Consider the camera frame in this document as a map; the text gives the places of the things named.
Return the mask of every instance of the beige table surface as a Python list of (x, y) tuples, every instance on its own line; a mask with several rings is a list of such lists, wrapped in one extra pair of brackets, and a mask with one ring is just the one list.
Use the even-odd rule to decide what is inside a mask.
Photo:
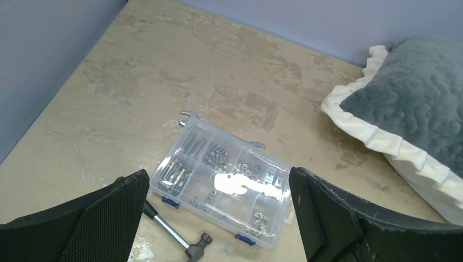
[[(0, 166), (0, 223), (142, 168), (153, 173), (181, 130), (182, 110), (379, 205), (443, 221), (381, 154), (320, 111), (335, 85), (360, 76), (356, 66), (200, 10), (132, 0)], [(213, 236), (202, 261), (305, 260), (296, 219), (267, 250), (148, 199), (189, 241)], [(142, 218), (129, 261), (186, 256)]]

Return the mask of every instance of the quilted pillow cover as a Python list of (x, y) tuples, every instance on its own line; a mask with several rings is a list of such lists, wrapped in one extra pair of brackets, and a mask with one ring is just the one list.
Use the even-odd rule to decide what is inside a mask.
[(418, 36), (370, 55), (365, 77), (336, 86), (322, 111), (463, 225), (463, 44)]

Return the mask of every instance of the white ruffle trim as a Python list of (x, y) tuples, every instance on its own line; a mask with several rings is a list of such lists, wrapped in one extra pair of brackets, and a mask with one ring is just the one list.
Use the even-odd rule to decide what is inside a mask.
[(367, 148), (384, 153), (405, 181), (442, 217), (451, 223), (463, 225), (463, 179), (402, 137), (379, 129), (341, 109), (344, 99), (371, 81), (388, 52), (385, 46), (372, 46), (370, 55), (363, 69), (365, 76), (347, 86), (336, 86), (323, 100), (322, 111), (339, 128), (362, 141)]

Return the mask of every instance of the black mesh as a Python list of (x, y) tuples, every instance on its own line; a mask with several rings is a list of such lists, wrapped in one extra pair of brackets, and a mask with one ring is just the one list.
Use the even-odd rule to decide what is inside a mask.
[(0, 225), (0, 261), (126, 262), (149, 177), (140, 170), (60, 206)]

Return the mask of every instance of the hammer head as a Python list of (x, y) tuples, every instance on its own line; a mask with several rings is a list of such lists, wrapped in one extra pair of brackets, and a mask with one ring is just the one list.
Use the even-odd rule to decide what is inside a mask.
[(212, 242), (210, 235), (203, 233), (196, 244), (191, 244), (185, 251), (189, 257), (188, 262), (197, 262), (204, 255), (204, 248)]

